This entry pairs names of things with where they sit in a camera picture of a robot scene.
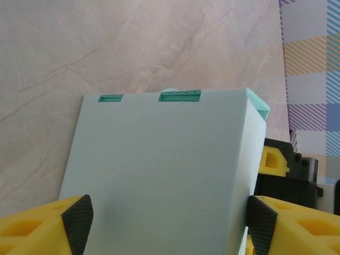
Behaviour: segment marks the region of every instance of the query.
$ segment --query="plaid fabric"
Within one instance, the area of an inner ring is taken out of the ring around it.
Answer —
[[[290,129],[319,160],[320,182],[340,179],[340,0],[279,0]]]

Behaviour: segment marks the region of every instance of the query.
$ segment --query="rectangular slot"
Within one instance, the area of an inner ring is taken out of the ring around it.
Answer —
[[[160,93],[159,102],[199,102],[201,90],[172,91]]]
[[[123,95],[101,95],[98,102],[120,102]]]

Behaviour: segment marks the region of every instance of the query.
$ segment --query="black rubber pad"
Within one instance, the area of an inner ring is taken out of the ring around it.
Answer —
[[[90,196],[84,195],[62,214],[62,218],[72,255],[83,255],[94,218]]]
[[[267,255],[273,238],[277,212],[260,199],[248,198],[245,224],[249,228],[256,255]]]
[[[337,181],[334,187],[334,214],[340,216],[340,180]]]

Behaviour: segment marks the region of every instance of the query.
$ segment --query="marble wall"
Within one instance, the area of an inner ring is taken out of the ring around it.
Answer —
[[[250,87],[288,140],[278,0],[0,0],[0,216],[57,199],[85,94]]]

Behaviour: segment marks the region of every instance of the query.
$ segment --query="purple stripe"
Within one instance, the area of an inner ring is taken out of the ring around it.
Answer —
[[[300,113],[305,114],[306,118],[310,120],[310,123],[318,126],[320,130],[326,130],[326,121],[320,119],[320,115],[313,115],[313,112],[308,111],[306,108],[300,108]]]
[[[303,118],[296,116],[296,114],[290,111],[291,116],[291,128],[293,130],[314,130],[314,128],[303,121]]]
[[[305,119],[311,126],[318,128],[318,130],[326,129],[326,120],[319,112],[314,112],[307,105],[290,105],[290,108],[292,109],[291,113]]]
[[[312,110],[309,110],[304,105],[290,105],[290,106],[292,109],[296,110],[296,112],[303,113],[305,117],[310,119],[311,122],[315,123],[316,120],[319,120],[319,123],[320,123],[320,116],[321,116],[320,114],[315,115],[315,112],[313,112]]]
[[[322,118],[325,123],[326,123],[326,105],[315,105],[315,104],[310,104],[310,105],[307,105],[311,111],[316,111],[319,113],[320,115],[320,118]]]
[[[300,123],[303,126],[303,130],[314,130],[314,127],[309,124],[309,120],[306,119],[304,115],[300,115],[298,112],[295,112],[294,109],[290,109],[290,115],[292,120],[292,126],[294,122]]]

